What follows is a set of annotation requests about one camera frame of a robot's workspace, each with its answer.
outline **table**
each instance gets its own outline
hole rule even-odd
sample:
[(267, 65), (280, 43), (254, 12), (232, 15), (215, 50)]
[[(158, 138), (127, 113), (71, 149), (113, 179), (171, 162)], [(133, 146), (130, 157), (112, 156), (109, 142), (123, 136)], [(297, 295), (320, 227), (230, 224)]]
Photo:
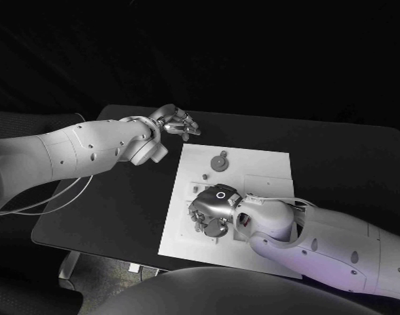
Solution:
[[(109, 105), (97, 120), (149, 116), (153, 110)], [(202, 134), (191, 136), (188, 143), (287, 152), (296, 197), (400, 235), (395, 129), (192, 111), (189, 114)], [(31, 233), (34, 243), (165, 270), (209, 266), (156, 254), (182, 148), (176, 135), (163, 133), (161, 142), (169, 153), (159, 163), (149, 160), (133, 166), (119, 162), (110, 171), (94, 175), (77, 200), (40, 217)], [(86, 180), (48, 203), (45, 211), (74, 197)], [(71, 182), (63, 180), (56, 192)]]

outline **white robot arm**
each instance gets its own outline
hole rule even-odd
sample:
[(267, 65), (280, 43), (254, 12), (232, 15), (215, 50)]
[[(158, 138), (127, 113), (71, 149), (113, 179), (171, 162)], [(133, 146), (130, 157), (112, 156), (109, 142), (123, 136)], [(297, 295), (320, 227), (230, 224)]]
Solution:
[(140, 165), (166, 154), (161, 132), (188, 140), (197, 123), (172, 104), (149, 117), (87, 121), (44, 135), (0, 139), (0, 208), (30, 187), (61, 179), (87, 177), (116, 162)]
[[(189, 210), (207, 236), (220, 237), (227, 225), (244, 235), (254, 252), (336, 289), (400, 299), (400, 236), (363, 220), (294, 198), (247, 195), (218, 184), (204, 190)], [(290, 242), (293, 222), (302, 226)]]

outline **white board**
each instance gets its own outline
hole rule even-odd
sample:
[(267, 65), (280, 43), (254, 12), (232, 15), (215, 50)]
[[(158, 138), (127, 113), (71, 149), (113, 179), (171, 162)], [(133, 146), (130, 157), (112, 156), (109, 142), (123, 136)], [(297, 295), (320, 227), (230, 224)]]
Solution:
[[(227, 152), (228, 168), (222, 172), (211, 169), (211, 158)], [(171, 195), (158, 254), (202, 263), (211, 263), (296, 279), (302, 275), (281, 264), (258, 256), (247, 242), (238, 240), (228, 224), (221, 238), (209, 238), (194, 231), (188, 216), (188, 202), (204, 186), (225, 184), (245, 192), (266, 197), (293, 197), (289, 154), (240, 148), (182, 145), (181, 161)]]

